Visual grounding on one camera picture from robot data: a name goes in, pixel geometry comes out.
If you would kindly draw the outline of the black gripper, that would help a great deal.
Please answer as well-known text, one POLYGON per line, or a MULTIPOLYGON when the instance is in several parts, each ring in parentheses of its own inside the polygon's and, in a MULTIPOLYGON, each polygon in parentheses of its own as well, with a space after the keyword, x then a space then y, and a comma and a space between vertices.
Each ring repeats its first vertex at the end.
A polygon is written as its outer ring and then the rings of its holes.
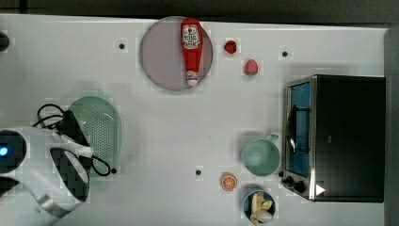
POLYGON ((86 147, 89 146, 78 120, 70 110, 63 113, 63 119, 57 127, 57 130, 60 135, 71 138, 75 143, 86 147))

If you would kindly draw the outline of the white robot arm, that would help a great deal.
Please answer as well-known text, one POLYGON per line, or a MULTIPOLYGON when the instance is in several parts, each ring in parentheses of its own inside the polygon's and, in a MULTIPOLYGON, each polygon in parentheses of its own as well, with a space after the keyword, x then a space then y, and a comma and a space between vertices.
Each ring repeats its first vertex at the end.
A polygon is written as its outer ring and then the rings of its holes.
POLYGON ((1 130, 1 226, 53 226, 86 202, 93 149, 67 110, 52 129, 1 130))

